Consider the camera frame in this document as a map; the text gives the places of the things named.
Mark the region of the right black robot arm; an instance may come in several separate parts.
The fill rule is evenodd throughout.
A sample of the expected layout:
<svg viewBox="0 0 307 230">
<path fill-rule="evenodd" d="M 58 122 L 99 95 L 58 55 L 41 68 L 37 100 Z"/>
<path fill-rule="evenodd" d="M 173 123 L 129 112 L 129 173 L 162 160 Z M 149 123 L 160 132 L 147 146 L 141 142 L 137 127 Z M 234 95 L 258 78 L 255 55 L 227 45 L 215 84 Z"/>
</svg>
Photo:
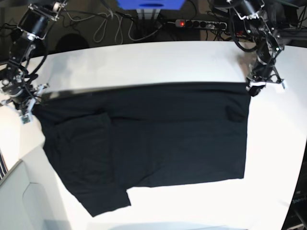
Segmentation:
<svg viewBox="0 0 307 230">
<path fill-rule="evenodd" d="M 34 88 L 31 83 L 37 79 L 37 72 L 48 56 L 46 37 L 67 3 L 66 0 L 51 0 L 48 3 L 31 3 L 28 6 L 17 24 L 21 35 L 12 43 L 6 67 L 0 71 L 1 90 L 9 96 L 8 100 L 1 103 L 2 106 L 13 102 L 17 112 L 25 116 L 31 114 L 33 106 L 39 103 L 38 99 L 45 86 Z M 36 49 L 36 41 L 44 45 L 45 51 L 38 66 L 29 72 L 27 68 Z"/>
</svg>

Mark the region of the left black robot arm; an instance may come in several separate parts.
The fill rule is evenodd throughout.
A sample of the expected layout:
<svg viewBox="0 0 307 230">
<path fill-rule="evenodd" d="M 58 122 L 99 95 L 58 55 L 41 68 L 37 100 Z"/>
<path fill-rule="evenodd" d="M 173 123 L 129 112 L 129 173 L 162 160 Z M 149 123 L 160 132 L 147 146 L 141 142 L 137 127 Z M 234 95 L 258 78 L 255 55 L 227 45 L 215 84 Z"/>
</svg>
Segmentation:
<svg viewBox="0 0 307 230">
<path fill-rule="evenodd" d="M 238 48 L 245 53 L 256 53 L 256 59 L 249 65 L 246 77 L 246 90 L 250 96 L 257 96 L 267 85 L 284 86 L 275 67 L 276 58 L 284 50 L 279 32 L 270 20 L 262 0 L 224 0 L 223 4 L 210 3 L 213 8 L 229 10 L 228 31 Z M 245 32 L 251 36 L 255 45 L 243 47 L 235 32 L 235 17 L 243 22 Z"/>
</svg>

